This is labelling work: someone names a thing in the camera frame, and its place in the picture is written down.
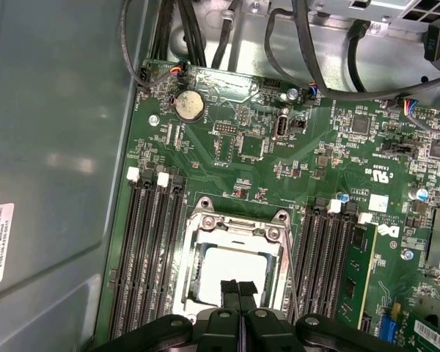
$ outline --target ram slot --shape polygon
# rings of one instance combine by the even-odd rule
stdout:
[[[325,316],[329,318],[334,318],[336,313],[337,294],[339,293],[344,262],[347,257],[348,247],[351,241],[351,233],[354,226],[355,223],[353,222],[352,216],[346,214],[342,217],[332,260],[334,274],[332,276],[331,284],[328,285],[329,291],[326,297],[328,306],[326,312],[324,312]]]
[[[323,281],[320,287],[320,305],[318,308],[319,314],[325,315],[328,306],[329,306],[329,290],[331,282],[334,279],[334,256],[336,253],[336,243],[338,238],[338,232],[340,231],[341,226],[341,214],[334,214],[334,219],[332,220],[332,229],[329,233],[329,242],[326,251],[324,252],[323,258]]]
[[[156,216],[154,204],[159,196],[159,187],[157,187],[156,191],[154,189],[155,187],[157,186],[152,185],[146,190],[146,192],[149,192],[149,196],[146,197],[144,203],[144,209],[141,216],[141,226],[138,228],[136,251],[133,253],[133,262],[135,268],[131,283],[132,291],[128,303],[128,319],[125,320],[124,326],[124,332],[126,333],[136,329],[139,326],[138,321],[140,317],[140,309],[142,307],[140,303],[140,295],[141,291],[143,291],[141,290],[141,287],[143,287],[141,284],[141,277],[144,266],[144,249],[147,246],[147,241],[150,236],[150,223],[152,222],[153,217]]]
[[[315,262],[312,264],[318,267],[316,275],[312,276],[314,279],[312,290],[310,294],[313,297],[309,300],[310,308],[309,313],[323,314],[323,305],[325,301],[325,295],[323,291],[326,289],[326,281],[329,278],[333,268],[329,265],[330,256],[334,251],[334,239],[337,228],[339,227],[340,214],[329,214],[326,220],[326,230],[324,231],[321,246],[315,257]]]
[[[158,201],[159,208],[154,222],[153,236],[145,255],[145,258],[147,258],[144,281],[145,294],[141,311],[142,319],[139,321],[139,326],[149,323],[150,310],[153,308],[151,305],[151,298],[152,294],[156,291],[156,271],[158,269],[158,257],[160,253],[160,245],[163,239],[164,224],[170,204],[169,198],[170,194],[164,188],[164,191],[161,193]]]
[[[320,209],[314,209],[313,220],[309,229],[309,232],[306,234],[308,239],[304,244],[304,260],[301,268],[298,268],[298,272],[300,273],[297,297],[298,297],[298,312],[300,316],[304,315],[308,311],[308,301],[309,290],[310,290],[310,278],[313,275],[313,263],[317,256],[316,247],[319,245],[321,240],[321,235],[326,226],[326,217],[323,215],[325,212]]]
[[[159,291],[155,296],[154,307],[156,307],[156,318],[162,317],[166,314],[166,297],[169,292],[169,283],[171,282],[172,271],[169,269],[175,255],[175,247],[177,240],[177,233],[180,226],[181,211],[183,209],[184,199],[184,180],[180,180],[181,185],[173,187],[173,210],[169,215],[168,231],[166,236],[167,245],[163,254],[161,255],[161,272]]]
[[[136,228],[139,221],[139,212],[143,203],[144,192],[140,187],[132,185],[131,200],[128,215],[125,221],[125,232],[122,239],[121,257],[116,276],[116,293],[111,312],[110,338],[121,336],[124,331],[125,316],[127,313],[128,296],[131,290],[131,275],[133,270],[133,248],[136,241]]]

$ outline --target integrated circuit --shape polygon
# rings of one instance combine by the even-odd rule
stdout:
[[[432,140],[432,143],[430,143],[429,156],[431,158],[439,158],[440,159],[440,139],[434,139],[434,140]]]
[[[370,119],[366,116],[356,115],[352,121],[352,132],[358,134],[367,134],[370,127]]]

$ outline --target screw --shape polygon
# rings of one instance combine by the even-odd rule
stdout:
[[[413,260],[414,253],[410,249],[405,248],[401,251],[401,258],[403,258],[403,260]]]
[[[371,34],[377,34],[381,31],[381,24],[379,23],[373,23],[370,27],[370,33]]]
[[[207,230],[213,229],[215,227],[215,219],[212,216],[206,216],[202,220],[202,226]]]
[[[297,100],[298,99],[298,89],[290,88],[287,91],[288,100]]]
[[[280,232],[275,227],[269,229],[268,236],[271,240],[277,241],[280,238]]]
[[[309,317],[309,318],[305,319],[305,323],[307,323],[308,325],[318,325],[320,323],[320,321],[316,318]]]
[[[261,8],[261,4],[258,1],[253,1],[249,9],[252,13],[258,13]]]
[[[267,312],[265,310],[257,310],[256,312],[254,312],[255,315],[259,318],[264,318],[267,316]]]
[[[148,123],[153,127],[158,126],[160,123],[160,117],[158,117],[158,115],[150,115],[148,118]]]

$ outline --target white connector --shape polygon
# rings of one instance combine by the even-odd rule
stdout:
[[[338,199],[331,199],[326,209],[328,210],[328,213],[340,213],[342,202]]]
[[[159,172],[158,173],[158,181],[156,181],[156,184],[160,187],[166,188],[168,187],[169,182],[169,174],[166,172]]]
[[[127,179],[131,182],[137,183],[140,180],[139,168],[130,166],[127,170]]]

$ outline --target cable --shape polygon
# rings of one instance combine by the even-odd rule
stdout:
[[[265,56],[267,57],[267,60],[269,61],[271,66],[275,69],[275,71],[277,71],[285,80],[296,84],[300,88],[308,89],[308,84],[305,84],[304,82],[297,80],[295,77],[292,77],[287,72],[285,72],[285,70],[277,62],[274,53],[272,52],[271,36],[272,36],[272,32],[274,31],[277,15],[292,17],[293,12],[280,8],[276,8],[272,10],[271,14],[269,15],[269,19],[267,21],[267,26],[265,28],[265,37],[264,37]]]
[[[168,59],[169,35],[171,34],[173,12],[175,11],[175,0],[163,0],[161,6],[164,12],[164,16],[158,58],[160,60],[166,61]]]
[[[184,8],[187,14],[188,22],[191,26],[192,34],[194,35],[195,50],[197,52],[198,65],[207,67],[207,61],[205,60],[204,43],[202,42],[202,35],[200,33],[199,22],[194,11],[194,6],[191,0],[178,0],[178,2],[184,3]]]
[[[229,5],[228,10],[235,12],[242,0],[233,0]],[[233,22],[230,20],[224,20],[221,26],[219,46],[212,60],[212,68],[220,68],[221,60],[225,51],[227,50],[228,41],[230,40],[230,32],[232,31]]]
[[[122,9],[120,12],[120,20],[119,20],[119,32],[120,32],[120,45],[122,49],[122,55],[124,57],[124,63],[127,67],[127,70],[129,71],[130,75],[134,79],[135,82],[137,82],[140,86],[142,86],[145,89],[152,88],[154,86],[159,85],[161,82],[168,79],[169,75],[171,75],[170,70],[162,74],[160,77],[158,77],[153,82],[145,82],[142,80],[139,75],[135,72],[133,69],[131,56],[129,55],[129,51],[127,48],[127,34],[125,33],[125,23],[127,21],[127,10],[129,8],[129,5],[131,4],[132,0],[124,0],[124,3],[122,4]]]
[[[416,119],[414,116],[412,116],[412,114],[406,115],[406,119],[408,119],[409,121],[414,123],[421,130],[424,130],[424,131],[427,131],[427,132],[436,133],[436,134],[440,134],[440,130],[438,130],[436,128],[431,128],[431,127],[425,125],[424,123],[422,123],[418,119]]]
[[[357,46],[359,41],[366,35],[367,30],[370,28],[369,21],[355,20],[352,23],[349,32],[347,33],[347,39],[349,41],[348,51],[347,51],[347,69],[349,71],[349,76],[351,77],[352,84],[357,90],[357,92],[366,92],[360,76],[357,70]]]
[[[380,92],[343,92],[329,89],[326,86],[323,75],[316,57],[315,46],[313,45],[311,30],[308,21],[307,0],[292,0],[293,20],[295,22],[301,54],[309,73],[316,81],[321,94],[335,100],[363,101],[375,99],[393,99],[397,96],[413,95],[425,92],[429,89],[440,86],[440,78],[422,84],[415,84],[409,87],[389,89]]]
[[[189,17],[183,0],[177,0],[177,6],[179,7],[181,22],[183,23],[184,39],[186,40],[186,45],[188,47],[189,61],[191,61],[191,65],[198,65],[199,61],[197,60],[197,52],[194,44],[194,37],[192,34],[191,26],[189,24]]]

